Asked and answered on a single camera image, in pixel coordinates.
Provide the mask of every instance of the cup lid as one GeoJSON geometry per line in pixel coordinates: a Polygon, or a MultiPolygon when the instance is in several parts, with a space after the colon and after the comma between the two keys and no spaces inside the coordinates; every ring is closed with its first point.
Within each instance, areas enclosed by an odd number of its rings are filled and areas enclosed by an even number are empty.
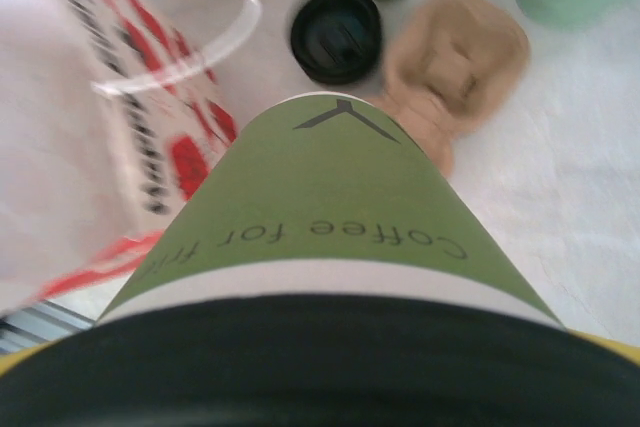
{"type": "Polygon", "coordinates": [[[293,21],[290,42],[311,79],[327,85],[356,82],[380,59],[380,13],[372,0],[310,0],[293,21]]]}

